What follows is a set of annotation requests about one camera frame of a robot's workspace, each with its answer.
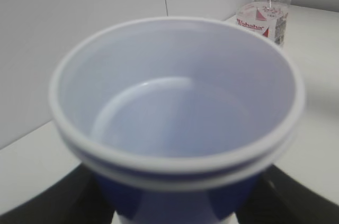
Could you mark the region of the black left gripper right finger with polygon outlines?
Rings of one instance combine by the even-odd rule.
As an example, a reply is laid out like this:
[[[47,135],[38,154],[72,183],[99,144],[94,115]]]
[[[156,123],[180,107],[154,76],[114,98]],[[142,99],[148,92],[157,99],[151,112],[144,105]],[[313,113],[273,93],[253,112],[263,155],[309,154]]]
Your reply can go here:
[[[239,223],[338,223],[338,205],[272,166],[260,175],[236,217]]]

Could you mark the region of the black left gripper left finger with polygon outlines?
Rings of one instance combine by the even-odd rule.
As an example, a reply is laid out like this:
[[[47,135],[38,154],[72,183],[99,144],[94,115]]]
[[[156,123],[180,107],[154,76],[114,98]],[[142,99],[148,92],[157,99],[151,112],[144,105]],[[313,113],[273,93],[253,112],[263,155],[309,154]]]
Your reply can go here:
[[[79,165],[43,193],[1,214],[1,223],[111,223],[113,215],[92,172]]]

